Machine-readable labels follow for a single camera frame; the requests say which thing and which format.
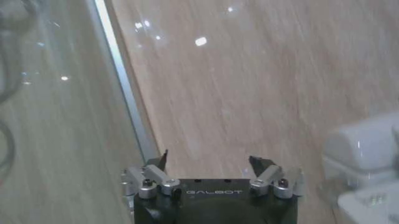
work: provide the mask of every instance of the screw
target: screw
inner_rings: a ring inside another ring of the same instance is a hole
[[[150,187],[152,181],[149,179],[142,180],[142,187]]]
[[[281,188],[288,188],[288,180],[286,179],[280,179],[278,180],[278,187],[281,187]]]

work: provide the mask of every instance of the beige marble surface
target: beige marble surface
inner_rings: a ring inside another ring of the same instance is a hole
[[[246,176],[249,155],[300,166],[298,223],[334,223],[314,192],[322,138],[397,106],[399,2],[111,4],[169,174]]]
[[[45,1],[19,48],[23,84],[0,105],[15,140],[0,223],[130,223],[119,172],[141,156],[93,1]]]

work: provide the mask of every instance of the white object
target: white object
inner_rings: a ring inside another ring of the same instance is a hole
[[[396,178],[399,112],[332,131],[322,149],[326,179],[342,178],[356,188]]]
[[[337,205],[344,224],[399,224],[399,181],[341,195]]]

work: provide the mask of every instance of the metal clamp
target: metal clamp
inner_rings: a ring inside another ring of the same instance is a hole
[[[273,194],[281,199],[288,199],[292,195],[304,195],[304,173],[301,169],[290,169],[282,178],[273,182]]]
[[[141,169],[129,167],[121,178],[123,196],[138,194],[138,197],[142,199],[156,196],[156,183],[144,177]]]
[[[268,186],[282,177],[280,166],[270,165],[256,179],[249,180],[250,189],[256,196],[266,195]]]
[[[154,165],[142,167],[144,176],[161,186],[161,193],[164,195],[172,195],[173,190],[180,185],[178,179],[172,179]]]

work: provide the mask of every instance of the glass door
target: glass door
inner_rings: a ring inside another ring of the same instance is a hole
[[[91,0],[0,1],[0,223],[129,223],[141,164]]]

